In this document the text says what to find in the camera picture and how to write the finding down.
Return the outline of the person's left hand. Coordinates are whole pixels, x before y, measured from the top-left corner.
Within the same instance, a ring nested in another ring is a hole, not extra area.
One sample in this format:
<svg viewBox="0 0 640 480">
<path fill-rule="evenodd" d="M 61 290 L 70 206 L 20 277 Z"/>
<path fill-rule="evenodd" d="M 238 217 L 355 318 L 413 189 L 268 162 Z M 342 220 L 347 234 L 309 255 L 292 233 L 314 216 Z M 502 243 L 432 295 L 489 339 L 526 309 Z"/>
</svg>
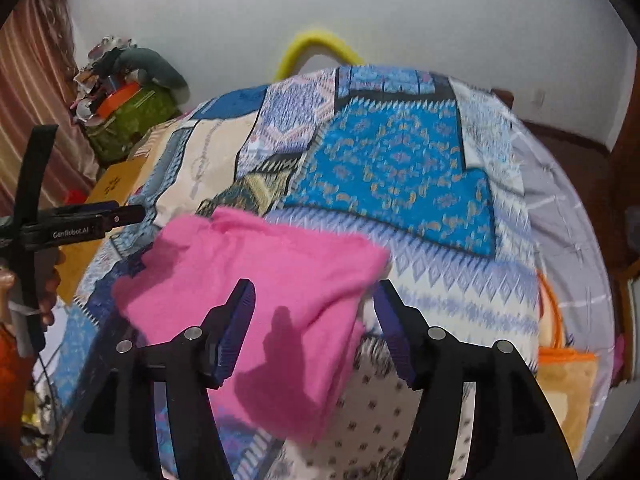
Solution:
<svg viewBox="0 0 640 480">
<path fill-rule="evenodd" d="M 55 321 L 53 308 L 58 301 L 58 286 L 61 284 L 58 265 L 64 262 L 64 255 L 58 248 L 50 248 L 36 253 L 37 297 L 39 301 L 40 326 L 46 330 Z M 10 292 L 17 286 L 17 277 L 9 269 L 6 260 L 1 260 L 1 330 L 15 336 L 9 309 Z"/>
</svg>

